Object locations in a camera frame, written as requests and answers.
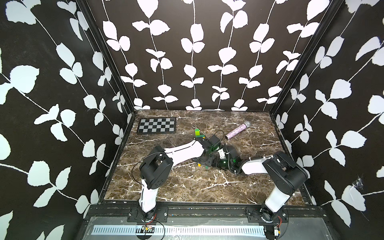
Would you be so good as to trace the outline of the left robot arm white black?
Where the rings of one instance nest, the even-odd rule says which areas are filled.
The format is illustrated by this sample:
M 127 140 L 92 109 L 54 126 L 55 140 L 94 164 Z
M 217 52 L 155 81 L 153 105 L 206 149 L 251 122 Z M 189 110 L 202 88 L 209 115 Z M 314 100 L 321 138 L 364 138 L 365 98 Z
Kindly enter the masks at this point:
M 142 184 L 139 199 L 141 210 L 146 214 L 154 211 L 158 190 L 166 182 L 174 166 L 188 160 L 209 162 L 220 145 L 220 139 L 212 136 L 209 139 L 196 137 L 191 142 L 174 148 L 154 147 L 139 167 Z

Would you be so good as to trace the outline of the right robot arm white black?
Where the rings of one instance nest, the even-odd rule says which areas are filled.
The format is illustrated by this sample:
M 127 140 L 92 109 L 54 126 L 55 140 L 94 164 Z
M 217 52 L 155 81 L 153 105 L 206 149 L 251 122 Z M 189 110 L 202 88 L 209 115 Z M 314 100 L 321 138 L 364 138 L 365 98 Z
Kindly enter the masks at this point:
M 234 175 L 269 175 L 275 186 L 260 209 L 264 220 L 269 222 L 277 217 L 293 193 L 309 178 L 306 170 L 282 151 L 266 157 L 242 160 L 233 147 L 223 147 L 213 158 L 212 166 L 228 170 Z

